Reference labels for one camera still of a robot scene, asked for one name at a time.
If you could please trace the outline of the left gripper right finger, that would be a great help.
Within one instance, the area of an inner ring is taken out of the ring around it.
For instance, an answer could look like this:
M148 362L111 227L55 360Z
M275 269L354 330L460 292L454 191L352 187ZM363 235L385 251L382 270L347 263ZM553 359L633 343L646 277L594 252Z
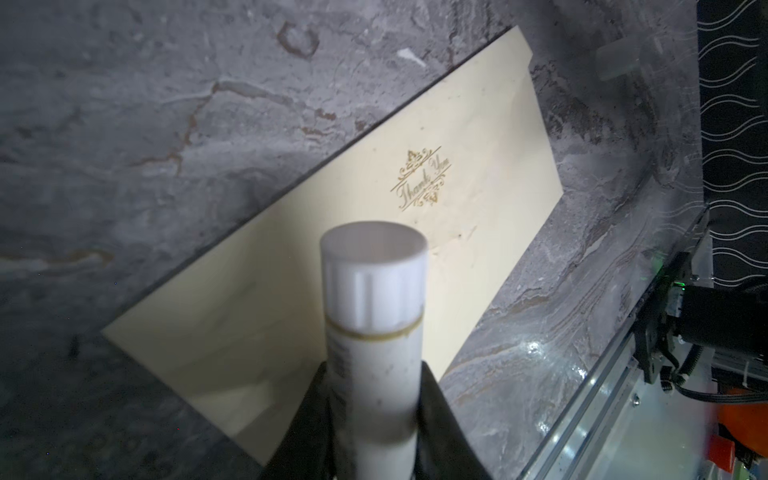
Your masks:
M416 478L490 479L467 441L429 365L421 363Z

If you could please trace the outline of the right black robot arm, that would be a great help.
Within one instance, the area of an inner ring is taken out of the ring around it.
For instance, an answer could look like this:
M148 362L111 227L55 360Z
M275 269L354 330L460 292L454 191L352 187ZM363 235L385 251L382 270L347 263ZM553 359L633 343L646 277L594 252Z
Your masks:
M687 286L675 333L694 345L767 362L767 279L735 289Z

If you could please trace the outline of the cream yellow envelope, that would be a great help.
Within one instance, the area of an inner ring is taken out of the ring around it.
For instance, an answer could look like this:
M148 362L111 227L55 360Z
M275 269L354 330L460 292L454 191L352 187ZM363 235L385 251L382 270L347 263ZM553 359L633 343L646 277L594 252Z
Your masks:
M443 375L563 188L512 28L108 325L259 463L325 356L320 239L355 221L429 245L423 357Z

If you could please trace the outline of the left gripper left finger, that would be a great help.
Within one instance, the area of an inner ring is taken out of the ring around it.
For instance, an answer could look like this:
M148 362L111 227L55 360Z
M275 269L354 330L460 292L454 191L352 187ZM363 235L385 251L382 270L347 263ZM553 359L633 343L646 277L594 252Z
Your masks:
M259 479L331 479L332 425L327 363L322 362Z

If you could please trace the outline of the white glue stick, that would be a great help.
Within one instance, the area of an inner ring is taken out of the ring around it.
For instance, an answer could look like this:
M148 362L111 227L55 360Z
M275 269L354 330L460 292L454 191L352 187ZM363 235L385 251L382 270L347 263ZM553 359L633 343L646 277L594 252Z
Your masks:
M333 451L339 479L409 479L417 451L426 238L392 222L320 241Z

